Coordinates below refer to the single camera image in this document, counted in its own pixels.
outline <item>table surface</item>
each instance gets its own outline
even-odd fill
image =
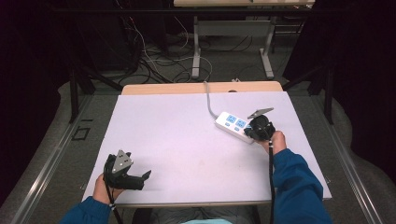
[[[279,83],[209,83],[209,90],[212,110],[233,112],[240,118],[258,107],[274,107],[267,117],[288,137],[288,146],[306,159],[324,188],[324,198],[332,197],[290,98]],[[202,83],[126,86],[83,199],[92,195],[108,154],[122,149],[131,152],[134,161],[128,175],[152,173],[143,190],[123,192],[117,199],[119,206],[270,202],[268,155],[260,145],[247,144],[215,127],[205,92]]]
[[[262,7],[313,5],[315,0],[175,0],[176,7]]]

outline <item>white power strip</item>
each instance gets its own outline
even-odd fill
[[[227,112],[222,112],[216,119],[215,124],[225,132],[230,133],[249,144],[254,142],[254,140],[246,136],[244,132],[244,129],[248,127],[248,122],[243,119],[239,119],[237,116]]]

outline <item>blue sleeve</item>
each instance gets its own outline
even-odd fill
[[[323,205],[323,187],[300,155],[288,148],[274,156],[276,199],[274,221],[332,223]]]
[[[65,223],[107,223],[110,216],[110,206],[96,201],[92,196],[84,202],[70,209],[62,218],[61,224]]]

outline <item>gray carpet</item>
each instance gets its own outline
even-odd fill
[[[276,52],[270,54],[270,61],[275,72],[275,80],[284,84],[286,80],[281,76],[284,66],[289,58],[292,46],[296,40],[294,35],[283,35],[276,39]],[[208,37],[202,43],[207,49],[231,49],[243,40],[244,37]],[[210,71],[210,81],[231,81],[238,77],[242,81],[266,80],[263,74],[262,61],[258,48],[262,47],[263,41],[253,38],[250,47],[244,51],[209,52],[203,50],[202,56],[206,57],[210,64],[204,60],[201,67]],[[249,46],[249,38],[238,48],[244,49]],[[180,49],[180,46],[171,48],[171,52],[185,51],[188,57],[192,52],[189,49]],[[151,59],[164,59],[149,52]],[[191,60],[181,61],[180,64],[172,66],[160,66],[157,68],[161,73],[172,79],[186,68],[191,68]],[[207,76],[205,70],[201,71],[200,79]],[[139,69],[137,74],[146,74],[144,69]],[[120,73],[107,73],[106,75],[120,79]],[[139,83],[144,77],[127,77],[121,84]],[[74,204],[80,202],[84,190],[80,187],[88,181],[92,167],[94,166],[96,155],[101,146],[106,127],[109,122],[112,110],[116,103],[119,92],[114,92],[107,85],[94,81],[97,92],[94,96],[80,96],[81,102],[86,102],[83,113],[75,123],[75,128],[65,142],[64,154],[59,164],[55,167],[50,182],[42,194],[38,195],[39,200],[33,204],[28,216],[28,223],[57,223],[63,214]],[[58,150],[60,142],[65,137],[68,120],[70,118],[70,98],[68,84],[59,89],[62,95],[61,106],[58,109],[55,120],[49,127],[48,133],[40,148],[37,149],[35,157],[29,164],[23,177],[16,188],[8,196],[6,202],[0,209],[0,223],[10,223],[17,214],[18,209],[23,204],[23,200],[29,193],[36,178],[43,166],[48,161],[51,153]],[[335,143],[330,137],[327,124],[323,121],[323,115],[316,106],[317,101],[322,101],[322,96],[308,96],[306,94],[305,83],[296,86],[289,91],[300,122],[303,125],[308,141],[313,148],[318,164],[323,174],[331,181],[329,188],[333,198],[325,201],[324,204],[329,211],[334,223],[367,223],[366,216],[361,210],[359,201],[350,185],[350,180],[346,176],[340,159],[336,153]],[[351,126],[342,107],[334,102],[333,107],[334,128],[339,133],[342,144],[349,148],[351,139]],[[393,211],[396,211],[396,190],[388,177],[372,164],[362,161],[350,153],[354,159],[355,167],[371,195],[373,204],[381,215],[384,223],[392,223],[396,220]],[[260,206],[262,223],[268,223],[269,206]],[[133,210],[125,209],[123,217],[125,223],[130,223]],[[116,223],[113,215],[109,223]]]

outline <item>table leg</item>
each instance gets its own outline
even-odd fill
[[[69,71],[70,76],[70,100],[72,106],[72,116],[69,120],[69,123],[73,123],[78,115],[78,84],[76,80],[76,74],[74,69]]]
[[[199,76],[199,63],[200,63],[201,49],[199,48],[199,35],[198,35],[198,18],[194,17],[194,59],[192,61],[192,78]]]
[[[260,49],[260,54],[262,56],[262,65],[264,66],[264,72],[268,79],[274,79],[274,73],[271,67],[270,60],[268,58],[268,52],[269,49],[271,48],[271,41],[274,35],[275,25],[276,25],[276,17],[272,17],[268,28],[268,33],[265,39],[264,49]]]

